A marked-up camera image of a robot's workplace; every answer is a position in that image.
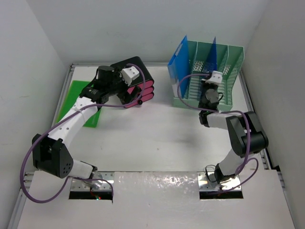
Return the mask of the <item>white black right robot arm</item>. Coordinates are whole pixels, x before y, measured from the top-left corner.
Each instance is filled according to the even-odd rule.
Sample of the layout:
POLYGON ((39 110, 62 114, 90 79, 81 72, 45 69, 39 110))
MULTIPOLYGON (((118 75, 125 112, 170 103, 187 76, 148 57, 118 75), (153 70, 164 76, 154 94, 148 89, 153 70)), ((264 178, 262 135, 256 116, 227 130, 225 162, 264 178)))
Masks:
POLYGON ((201 80, 200 89, 200 123, 206 127, 227 130, 232 147, 224 160, 215 166, 212 181, 219 184, 238 175, 250 155, 267 148, 269 140, 255 112, 241 115, 220 113, 217 109, 221 99, 218 85, 201 80))

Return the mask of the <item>pink top drawer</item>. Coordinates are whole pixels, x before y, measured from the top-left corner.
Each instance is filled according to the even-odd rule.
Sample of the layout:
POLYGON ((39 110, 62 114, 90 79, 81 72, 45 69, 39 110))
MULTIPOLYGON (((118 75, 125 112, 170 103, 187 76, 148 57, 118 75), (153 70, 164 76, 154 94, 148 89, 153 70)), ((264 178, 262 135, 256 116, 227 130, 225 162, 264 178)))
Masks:
POLYGON ((144 90, 145 88, 153 86, 153 84, 154 84, 154 80, 146 81, 145 85, 143 85, 143 83, 132 84, 127 91, 128 91, 129 94, 131 94, 136 86, 138 86, 141 90, 142 89, 144 90))

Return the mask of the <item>light blue book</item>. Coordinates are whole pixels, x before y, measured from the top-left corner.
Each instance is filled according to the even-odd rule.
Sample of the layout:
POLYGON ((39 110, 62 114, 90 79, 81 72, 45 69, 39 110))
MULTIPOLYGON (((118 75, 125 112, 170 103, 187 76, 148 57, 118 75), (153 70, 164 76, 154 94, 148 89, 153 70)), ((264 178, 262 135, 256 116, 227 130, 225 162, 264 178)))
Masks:
POLYGON ((178 98, 179 82, 190 72, 188 40, 185 35, 167 65, 174 97, 178 98))

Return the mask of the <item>pink bottom drawer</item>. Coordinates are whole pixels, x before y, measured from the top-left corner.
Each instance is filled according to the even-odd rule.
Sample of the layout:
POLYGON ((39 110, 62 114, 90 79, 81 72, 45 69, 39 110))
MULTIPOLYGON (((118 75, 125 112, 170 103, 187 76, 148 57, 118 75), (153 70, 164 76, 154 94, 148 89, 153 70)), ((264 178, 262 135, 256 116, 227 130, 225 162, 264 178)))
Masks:
POLYGON ((139 100, 132 101, 131 104, 124 106, 124 108, 130 108, 137 105, 142 105, 144 102, 151 100, 154 97, 154 93, 143 95, 139 100))

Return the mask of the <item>dark blue clipboard folder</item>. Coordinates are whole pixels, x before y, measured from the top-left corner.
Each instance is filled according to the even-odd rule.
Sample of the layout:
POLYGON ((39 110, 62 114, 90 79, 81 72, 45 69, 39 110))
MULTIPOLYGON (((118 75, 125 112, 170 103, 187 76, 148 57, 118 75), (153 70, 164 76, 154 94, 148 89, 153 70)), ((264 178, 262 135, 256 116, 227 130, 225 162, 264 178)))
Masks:
POLYGON ((214 37, 207 59, 203 67, 204 73, 217 71, 217 46, 216 37, 214 37))

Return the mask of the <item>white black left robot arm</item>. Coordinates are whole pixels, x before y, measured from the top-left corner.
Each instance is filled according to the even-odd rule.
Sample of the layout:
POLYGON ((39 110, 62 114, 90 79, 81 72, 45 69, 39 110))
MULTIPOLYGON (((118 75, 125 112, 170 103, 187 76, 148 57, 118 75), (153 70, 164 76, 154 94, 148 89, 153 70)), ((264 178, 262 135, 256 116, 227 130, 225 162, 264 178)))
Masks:
POLYGON ((84 124, 107 105, 111 96, 118 96, 122 106, 139 100, 142 91, 138 86, 128 93, 129 87, 139 76, 144 74, 135 64, 128 64, 124 68, 99 66, 94 79, 81 90, 66 115, 51 130, 33 138, 33 165, 59 178, 93 178, 97 167, 73 159, 69 146, 84 124))

